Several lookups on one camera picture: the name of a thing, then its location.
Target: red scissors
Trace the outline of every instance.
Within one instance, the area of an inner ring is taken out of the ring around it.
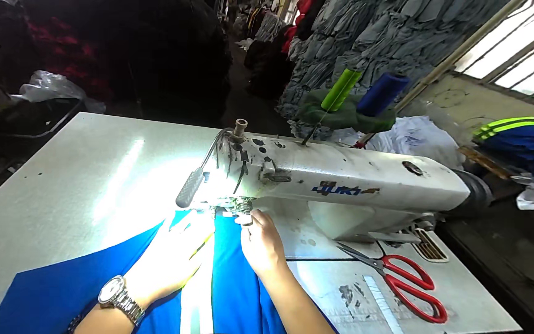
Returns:
[[[380,247],[380,249],[382,250],[383,256],[379,259],[369,258],[366,255],[360,253],[359,251],[353,249],[352,247],[343,245],[341,243],[338,243],[337,248],[344,251],[353,258],[359,260],[360,262],[366,263],[367,265],[374,268],[384,278],[384,281],[389,285],[390,289],[397,296],[397,298],[401,300],[403,304],[411,310],[411,312],[413,312],[420,318],[432,323],[445,323],[448,319],[446,309],[439,300],[384,272],[385,268],[389,269],[395,272],[396,274],[406,278],[410,282],[418,285],[424,290],[434,290],[434,282],[432,281],[432,278],[426,273],[425,270],[423,270],[422,267],[419,266],[419,264],[417,264],[413,260],[408,259],[403,255],[387,255],[384,252],[382,246]],[[390,262],[390,259],[397,259],[405,262],[411,268],[413,268],[421,276],[421,278],[416,277],[415,275],[412,275],[411,273],[395,266]],[[434,315],[428,315],[427,313],[417,308],[415,304],[408,300],[405,295],[399,291],[399,289],[409,292],[417,298],[426,301],[427,303],[432,305],[432,307],[434,308]]]

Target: wrist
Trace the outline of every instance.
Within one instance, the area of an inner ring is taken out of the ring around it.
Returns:
[[[284,259],[283,262],[278,262],[272,269],[258,273],[257,276],[264,285],[268,285],[272,282],[276,283],[283,279],[287,279],[290,276],[293,277],[293,274],[290,267],[288,267],[288,263]]]
[[[137,305],[146,310],[154,301],[154,293],[149,291],[146,284],[141,282],[129,272],[124,276],[126,282],[127,294],[133,299]]]

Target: dirty table surface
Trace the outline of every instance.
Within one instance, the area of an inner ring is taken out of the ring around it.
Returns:
[[[176,194],[218,131],[79,113],[0,187],[0,302],[18,272],[114,246],[170,219]],[[306,202],[265,198],[256,207],[273,216],[294,275],[342,334],[392,333],[364,276],[375,278],[405,333],[520,329],[441,242],[446,264],[424,261],[409,245],[390,252],[416,260],[436,282],[431,294],[449,311],[438,325],[397,305],[373,269],[339,251],[312,224]]]

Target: metal watch band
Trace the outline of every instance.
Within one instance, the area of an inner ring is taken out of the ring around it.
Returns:
[[[145,311],[129,297],[127,290],[124,289],[119,293],[117,298],[112,302],[113,306],[123,311],[127,318],[137,327],[144,318]]]

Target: juki logo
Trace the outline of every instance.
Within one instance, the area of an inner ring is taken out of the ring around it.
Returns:
[[[359,194],[378,194],[380,193],[380,188],[368,188],[362,190],[357,186],[350,188],[348,186],[337,186],[337,182],[334,181],[321,181],[319,186],[314,186],[312,188],[312,191],[316,191],[323,196],[327,196],[328,194],[358,196]]]

